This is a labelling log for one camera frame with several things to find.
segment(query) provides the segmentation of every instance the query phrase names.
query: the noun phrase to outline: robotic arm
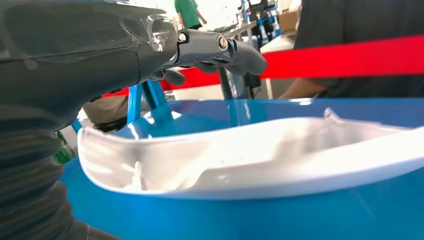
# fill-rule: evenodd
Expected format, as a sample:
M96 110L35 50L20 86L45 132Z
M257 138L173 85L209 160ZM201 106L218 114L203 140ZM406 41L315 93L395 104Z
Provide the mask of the robotic arm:
M172 67L265 70L252 47L176 32L164 13L104 0L0 1L0 239L118 239L72 217L52 159L53 132L84 103L148 79L182 84Z

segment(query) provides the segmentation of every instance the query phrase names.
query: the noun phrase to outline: red retractable belt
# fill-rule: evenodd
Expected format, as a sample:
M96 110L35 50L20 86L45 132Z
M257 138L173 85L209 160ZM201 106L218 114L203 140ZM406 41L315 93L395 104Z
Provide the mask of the red retractable belt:
M311 47L264 54L268 68L262 79L331 78L424 74L424 35L332 46ZM217 73L184 69L182 86L162 81L164 90L220 84ZM127 95L128 90L108 96Z

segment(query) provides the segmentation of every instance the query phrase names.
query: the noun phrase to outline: blue surface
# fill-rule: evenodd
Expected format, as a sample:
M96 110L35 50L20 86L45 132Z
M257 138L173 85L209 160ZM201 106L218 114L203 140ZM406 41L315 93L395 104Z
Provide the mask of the blue surface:
M404 127L424 125L424 100L176 101L161 119L132 123L139 136L188 134L286 117L340 117ZM128 128L117 133L133 138ZM160 199L93 185L77 160L62 181L74 215L124 240L422 240L424 169L390 180L301 197L240 201Z

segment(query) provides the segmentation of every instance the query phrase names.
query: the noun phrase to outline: screw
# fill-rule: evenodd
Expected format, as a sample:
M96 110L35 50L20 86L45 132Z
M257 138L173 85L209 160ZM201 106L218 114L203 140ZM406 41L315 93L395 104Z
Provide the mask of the screw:
M187 41L187 36L184 33L179 33L178 34L178 42L180 44L183 44Z
M219 50L224 52L228 49L228 40L223 35L218 36L217 42Z

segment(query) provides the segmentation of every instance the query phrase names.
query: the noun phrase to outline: white molded plastic cover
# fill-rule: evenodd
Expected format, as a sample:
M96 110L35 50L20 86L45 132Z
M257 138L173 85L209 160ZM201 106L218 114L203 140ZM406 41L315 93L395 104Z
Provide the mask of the white molded plastic cover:
M87 177L127 194L254 199L370 184L424 167L424 128L293 117L203 133L126 139L78 133Z

